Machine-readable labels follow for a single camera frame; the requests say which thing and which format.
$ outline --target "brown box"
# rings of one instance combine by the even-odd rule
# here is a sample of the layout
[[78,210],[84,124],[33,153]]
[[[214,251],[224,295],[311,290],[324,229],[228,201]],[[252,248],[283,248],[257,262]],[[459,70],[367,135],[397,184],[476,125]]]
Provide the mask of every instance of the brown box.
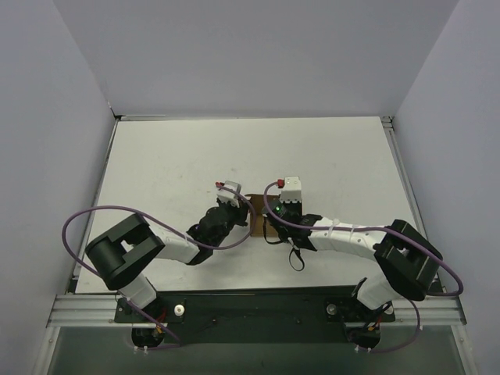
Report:
[[[250,198],[250,203],[254,206],[255,211],[257,212],[257,222],[255,223],[255,229],[252,232],[252,237],[264,237],[263,233],[263,208],[264,208],[264,196],[262,194],[246,194],[247,198]],[[271,202],[273,199],[278,199],[279,195],[267,195],[267,201]],[[252,222],[253,217],[250,212],[250,222]],[[270,226],[269,222],[267,223],[267,237],[278,237],[278,233],[274,230],[273,227]]]

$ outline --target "wall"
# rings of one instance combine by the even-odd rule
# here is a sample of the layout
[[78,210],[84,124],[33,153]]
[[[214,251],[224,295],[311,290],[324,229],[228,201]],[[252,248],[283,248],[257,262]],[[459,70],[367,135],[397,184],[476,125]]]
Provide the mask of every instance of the wall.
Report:
[[466,285],[482,374],[500,373],[499,16],[498,0],[461,0],[395,122],[428,235]]
[[51,1],[0,2],[0,51],[0,373],[25,375],[70,273],[61,226],[91,204],[113,116]]
[[118,114],[394,114],[457,0],[55,0]]

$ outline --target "metal frame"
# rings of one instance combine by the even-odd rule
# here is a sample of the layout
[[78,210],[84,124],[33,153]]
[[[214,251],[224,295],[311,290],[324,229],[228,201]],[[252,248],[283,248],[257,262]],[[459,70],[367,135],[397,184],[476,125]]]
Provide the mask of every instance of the metal frame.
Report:
[[[135,118],[127,118],[124,116],[122,120],[137,120]],[[142,117],[139,120],[167,120],[166,117]],[[401,177],[406,197],[408,199],[412,215],[416,223],[416,228],[426,236],[423,221],[420,217],[418,205],[413,194],[408,175],[402,163],[401,154],[398,149],[398,144],[395,139],[394,128],[392,127],[392,117],[386,116],[381,118],[384,132],[387,136],[388,144],[391,148],[396,166]],[[104,180],[105,170],[113,140],[116,133],[119,120],[116,120],[112,136],[109,140],[108,150],[105,158],[105,165],[102,170],[101,180],[98,190],[95,194],[94,204],[97,204],[102,182]],[[89,216],[87,227],[82,237],[80,254],[84,249],[90,234],[93,216]],[[73,279],[78,278],[80,267],[75,267]],[[457,350],[459,352],[462,365],[467,375],[478,374],[476,365],[473,361],[470,340],[465,330],[465,316],[458,298],[426,298],[424,301],[417,303],[420,310],[423,327],[434,326],[451,326]],[[404,300],[394,301],[396,322],[389,323],[391,327],[412,326],[416,324],[416,317],[413,307]],[[152,323],[140,324],[123,324],[115,323],[113,318],[116,311],[116,296],[115,295],[57,295],[52,308],[51,315],[48,320],[47,330],[42,342],[41,350],[38,354],[37,361],[34,366],[33,374],[42,375],[48,372],[52,357],[55,351],[59,331],[61,327],[152,327]]]

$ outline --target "black strap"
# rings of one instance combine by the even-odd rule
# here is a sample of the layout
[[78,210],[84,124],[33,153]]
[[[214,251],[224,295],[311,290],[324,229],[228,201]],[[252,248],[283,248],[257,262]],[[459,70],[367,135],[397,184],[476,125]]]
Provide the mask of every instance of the black strap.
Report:
[[279,241],[269,241],[267,239],[267,218],[265,216],[264,216],[264,221],[262,222],[262,233],[264,234],[264,240],[266,240],[266,242],[269,245],[278,245],[278,244],[284,243],[284,241],[282,241],[282,240],[279,240]]
[[[302,264],[302,268],[299,270],[297,268],[294,267],[293,264],[291,264],[291,255],[292,254],[295,254],[295,256],[297,257],[297,259],[300,261],[300,263]],[[290,254],[288,254],[288,262],[290,263],[290,266],[291,268],[293,268],[295,271],[297,272],[300,272],[302,271],[304,268],[305,268],[305,262],[304,262],[304,259],[302,259],[302,256],[300,255],[300,250],[298,248],[291,248],[290,250]]]

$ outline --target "purple cable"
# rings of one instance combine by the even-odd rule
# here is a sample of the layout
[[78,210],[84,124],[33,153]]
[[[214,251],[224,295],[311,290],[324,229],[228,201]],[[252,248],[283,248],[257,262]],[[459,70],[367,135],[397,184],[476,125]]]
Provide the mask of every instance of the purple cable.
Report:
[[[250,203],[250,201],[244,195],[238,193],[237,191],[229,189],[228,187],[225,187],[222,184],[216,184],[216,186],[219,189],[222,189],[222,190],[225,190],[225,191],[229,191],[230,193],[235,194],[237,197],[240,198],[240,200],[242,200],[250,208],[250,212],[252,213],[252,223],[250,224],[250,228],[248,230],[248,233],[241,240],[236,241],[236,242],[234,242],[231,245],[228,245],[228,246],[210,246],[210,245],[205,245],[205,244],[203,244],[201,242],[198,242],[198,241],[195,241],[195,240],[193,240],[191,238],[186,237],[180,231],[172,228],[170,225],[165,224],[164,222],[156,219],[155,217],[147,214],[146,212],[142,212],[142,211],[140,211],[138,209],[132,209],[130,207],[125,207],[125,206],[122,206],[122,205],[98,205],[98,206],[95,206],[95,207],[91,207],[90,209],[83,209],[83,210],[81,210],[79,212],[75,212],[62,225],[62,231],[61,231],[62,244],[64,245],[64,248],[66,249],[66,251],[68,252],[68,254],[70,254],[71,257],[73,259],[75,259],[75,261],[78,264],[80,264],[83,268],[85,268],[89,272],[93,273],[95,276],[100,277],[99,274],[98,274],[98,272],[96,270],[94,270],[92,267],[90,267],[88,264],[86,264],[82,259],[78,258],[78,255],[71,249],[70,244],[68,243],[68,240],[66,238],[66,232],[68,230],[68,226],[70,225],[70,223],[73,220],[75,220],[78,216],[81,216],[81,215],[83,215],[85,213],[91,213],[93,211],[98,211],[98,210],[101,210],[101,209],[117,209],[117,210],[120,210],[120,211],[128,211],[129,213],[137,213],[137,214],[145,217],[146,219],[150,219],[153,223],[156,223],[156,224],[160,225],[161,227],[166,228],[167,230],[171,231],[172,233],[176,234],[177,236],[179,236],[181,238],[186,238],[189,242],[191,242],[192,244],[195,244],[197,246],[201,246],[203,248],[209,248],[209,249],[212,249],[212,250],[227,250],[229,248],[234,248],[234,247],[238,246],[239,244],[243,243],[243,241],[245,241],[248,237],[250,237],[250,234],[252,234],[253,230],[255,229],[255,223],[257,221],[257,214],[255,212],[255,208],[253,207],[253,205]],[[172,332],[171,330],[169,330],[167,327],[165,327],[163,324],[161,324],[158,320],[156,320],[152,316],[148,315],[146,312],[144,312],[141,309],[139,309],[136,305],[134,305],[129,300],[127,300],[127,304],[132,309],[134,309],[138,313],[140,313],[144,318],[146,318],[150,322],[152,322],[152,323],[156,324],[157,326],[159,326],[160,328],[162,328],[162,330],[164,332],[166,332],[168,335],[170,335],[172,338],[174,338],[176,341],[179,342],[179,344],[160,345],[159,347],[155,348],[156,350],[157,349],[164,349],[164,348],[178,348],[178,347],[180,347],[180,339],[179,339],[179,337],[177,335],[175,335],[174,332]]]
[[[297,229],[306,229],[306,230],[329,230],[330,227],[307,227],[306,225],[298,225],[298,224],[293,224],[289,223],[288,221],[285,221],[281,219],[278,215],[276,215],[272,209],[269,206],[269,203],[267,201],[267,192],[269,189],[271,189],[273,186],[278,185],[277,182],[273,182],[272,184],[269,184],[266,186],[266,189],[264,190],[264,206],[266,207],[268,214],[271,215],[275,220],[279,221],[282,224],[288,225],[289,227],[297,228]],[[448,272],[456,281],[458,284],[458,289],[456,291],[450,291],[450,292],[429,292],[427,295],[432,295],[435,297],[456,297],[459,296],[463,293],[463,282],[460,280],[459,275],[456,274],[454,270],[450,268],[445,262],[443,262],[441,259],[439,259],[437,256],[435,256],[432,252],[424,248],[421,244],[418,242],[415,242],[411,238],[406,237],[404,234],[401,234],[395,230],[392,230],[390,228],[386,227],[364,227],[364,228],[346,228],[346,227],[334,227],[333,230],[340,230],[344,232],[370,232],[370,231],[380,231],[380,232],[385,232],[388,234],[391,234],[397,238],[402,239],[404,242],[407,244],[410,244],[432,260],[434,260],[440,267],[442,267],[446,272]]]
[[416,307],[414,301],[410,301],[409,299],[407,301],[412,304],[413,308],[415,309],[415,314],[416,314],[416,328],[415,328],[415,333],[413,334],[412,337],[410,337],[405,342],[402,342],[401,344],[392,346],[390,348],[382,348],[382,349],[375,348],[375,349],[371,349],[371,350],[368,350],[367,348],[364,348],[362,346],[358,346],[358,348],[363,350],[364,352],[368,352],[370,354],[385,354],[385,353],[395,352],[399,349],[403,349],[406,346],[412,344],[420,335],[420,331],[421,331],[421,329],[420,329],[420,312],[419,312],[418,308]]

